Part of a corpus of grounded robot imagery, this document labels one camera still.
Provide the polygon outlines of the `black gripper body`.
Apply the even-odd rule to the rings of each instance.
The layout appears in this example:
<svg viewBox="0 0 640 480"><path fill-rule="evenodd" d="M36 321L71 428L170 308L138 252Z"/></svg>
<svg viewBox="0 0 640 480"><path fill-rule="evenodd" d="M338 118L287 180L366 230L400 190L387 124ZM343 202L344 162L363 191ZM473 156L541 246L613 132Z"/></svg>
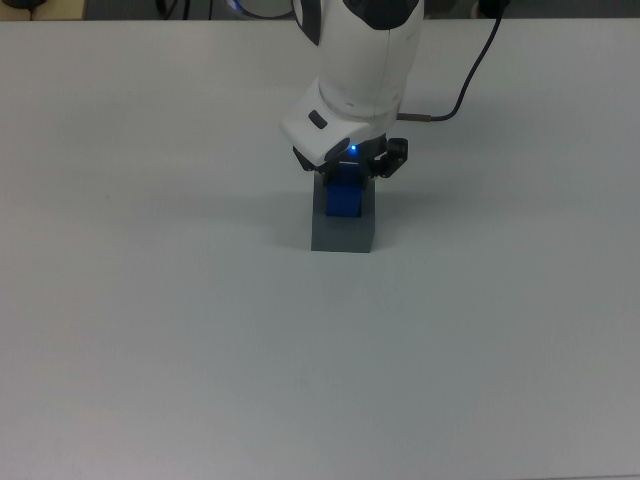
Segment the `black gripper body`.
<svg viewBox="0 0 640 480"><path fill-rule="evenodd" d="M379 137L359 145L359 166L363 174L385 174L389 169L387 137Z"/></svg>

